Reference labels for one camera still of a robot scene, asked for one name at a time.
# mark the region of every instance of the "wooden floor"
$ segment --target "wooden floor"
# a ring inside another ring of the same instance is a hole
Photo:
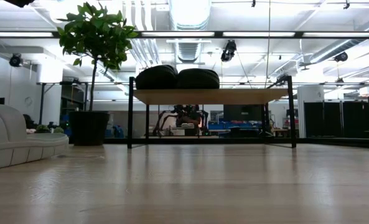
[[[369,223],[369,149],[73,148],[0,169],[0,223]]]

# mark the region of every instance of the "white sofa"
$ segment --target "white sofa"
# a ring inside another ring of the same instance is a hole
[[[67,149],[65,134],[27,135],[23,115],[0,105],[0,168],[63,154]]]

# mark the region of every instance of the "security camera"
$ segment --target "security camera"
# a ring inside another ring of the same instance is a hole
[[[221,60],[222,62],[229,62],[234,57],[236,51],[236,44],[234,40],[229,40],[223,50]]]
[[[19,53],[15,53],[12,55],[12,57],[10,58],[10,65],[12,67],[16,67],[16,68],[19,68],[19,67],[22,67],[22,65],[24,64],[24,61],[23,59],[21,58],[21,54]]]
[[[24,7],[32,2],[34,2],[35,0],[5,0],[6,2],[9,2],[15,6],[18,7]]]
[[[336,62],[345,62],[345,61],[347,61],[347,59],[348,59],[348,55],[346,54],[346,52],[338,54],[334,57],[334,60]]]

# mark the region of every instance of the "potted plant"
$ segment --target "potted plant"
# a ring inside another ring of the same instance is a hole
[[[64,129],[62,129],[61,127],[56,127],[53,131],[53,133],[57,134],[64,134]]]
[[[78,6],[78,14],[68,13],[64,29],[58,28],[63,54],[77,55],[73,65],[82,65],[83,57],[91,57],[93,76],[90,89],[89,111],[76,111],[69,114],[73,143],[77,146],[97,146],[103,144],[108,113],[93,111],[93,90],[98,64],[105,72],[119,70],[126,61],[126,51],[131,49],[130,38],[137,33],[133,26],[126,25],[122,12],[108,14],[106,7],[91,6],[87,2]]]
[[[36,127],[36,133],[50,133],[50,129],[43,124],[40,124]]]

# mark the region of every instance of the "tree trunk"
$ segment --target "tree trunk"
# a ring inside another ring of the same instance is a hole
[[[95,90],[96,72],[97,72],[97,58],[95,58],[95,66],[93,68],[93,76],[91,78],[89,111],[93,111],[93,91]]]

